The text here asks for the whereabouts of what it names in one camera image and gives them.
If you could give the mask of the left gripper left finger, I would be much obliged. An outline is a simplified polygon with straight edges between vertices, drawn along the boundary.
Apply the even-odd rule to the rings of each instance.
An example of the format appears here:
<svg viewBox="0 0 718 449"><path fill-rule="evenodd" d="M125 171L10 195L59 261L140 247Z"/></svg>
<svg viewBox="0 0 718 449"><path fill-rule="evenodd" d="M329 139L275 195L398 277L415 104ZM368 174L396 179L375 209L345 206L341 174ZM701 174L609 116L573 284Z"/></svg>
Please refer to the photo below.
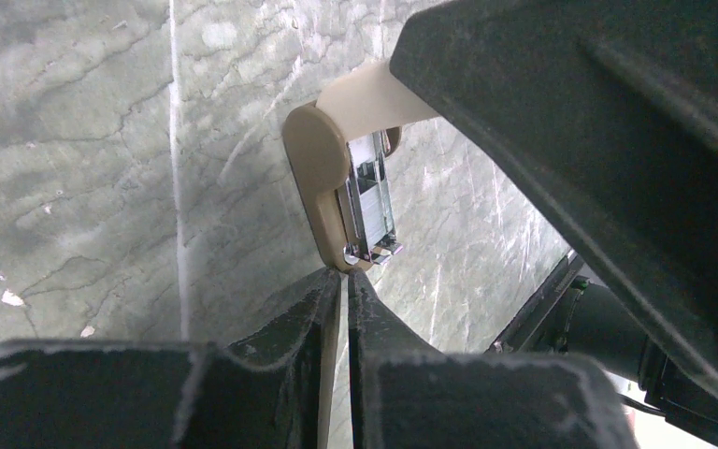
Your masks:
<svg viewBox="0 0 718 449"><path fill-rule="evenodd" d="M0 343L0 448L323 448L341 279L322 268L290 307L214 343Z"/></svg>

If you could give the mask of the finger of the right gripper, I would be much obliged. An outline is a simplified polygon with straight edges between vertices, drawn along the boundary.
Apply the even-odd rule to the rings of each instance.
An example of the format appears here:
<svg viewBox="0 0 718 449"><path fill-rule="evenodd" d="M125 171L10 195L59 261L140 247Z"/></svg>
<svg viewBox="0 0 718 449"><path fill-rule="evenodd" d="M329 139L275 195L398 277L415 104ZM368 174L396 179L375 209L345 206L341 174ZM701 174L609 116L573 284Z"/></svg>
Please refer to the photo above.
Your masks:
<svg viewBox="0 0 718 449"><path fill-rule="evenodd" d="M390 69L718 398L718 1L452 1Z"/></svg>

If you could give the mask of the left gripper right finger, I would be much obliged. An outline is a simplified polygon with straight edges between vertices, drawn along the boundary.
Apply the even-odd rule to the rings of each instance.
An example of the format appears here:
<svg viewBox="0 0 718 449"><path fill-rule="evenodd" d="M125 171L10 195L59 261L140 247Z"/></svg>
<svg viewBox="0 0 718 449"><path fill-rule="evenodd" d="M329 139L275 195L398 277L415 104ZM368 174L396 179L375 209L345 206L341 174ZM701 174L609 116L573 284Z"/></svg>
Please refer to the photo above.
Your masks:
<svg viewBox="0 0 718 449"><path fill-rule="evenodd" d="M598 364L537 353L444 354L348 275L357 448L633 448Z"/></svg>

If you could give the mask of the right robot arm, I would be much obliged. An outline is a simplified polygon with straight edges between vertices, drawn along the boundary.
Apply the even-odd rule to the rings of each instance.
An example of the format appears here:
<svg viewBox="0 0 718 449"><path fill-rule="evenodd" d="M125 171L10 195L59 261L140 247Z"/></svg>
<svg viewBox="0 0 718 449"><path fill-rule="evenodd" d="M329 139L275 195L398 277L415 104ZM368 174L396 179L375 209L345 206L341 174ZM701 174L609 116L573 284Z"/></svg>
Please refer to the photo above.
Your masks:
<svg viewBox="0 0 718 449"><path fill-rule="evenodd" d="M497 347L590 356L718 446L718 1L452 1L391 70L596 275Z"/></svg>

